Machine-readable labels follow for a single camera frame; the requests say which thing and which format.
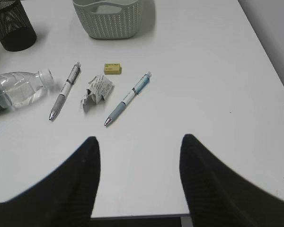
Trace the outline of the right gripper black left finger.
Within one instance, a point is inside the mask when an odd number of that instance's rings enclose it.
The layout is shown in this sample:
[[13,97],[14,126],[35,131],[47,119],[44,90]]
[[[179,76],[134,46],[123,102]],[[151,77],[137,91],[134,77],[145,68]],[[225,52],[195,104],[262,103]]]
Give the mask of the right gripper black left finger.
[[88,137],[47,177],[0,203],[0,227],[88,227],[100,171],[98,140]]

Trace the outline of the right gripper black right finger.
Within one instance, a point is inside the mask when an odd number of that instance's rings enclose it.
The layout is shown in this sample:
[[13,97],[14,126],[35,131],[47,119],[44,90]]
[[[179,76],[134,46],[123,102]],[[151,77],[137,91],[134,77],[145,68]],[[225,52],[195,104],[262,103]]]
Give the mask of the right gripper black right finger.
[[179,172],[195,227],[284,227],[284,201],[237,174],[194,135],[182,139]]

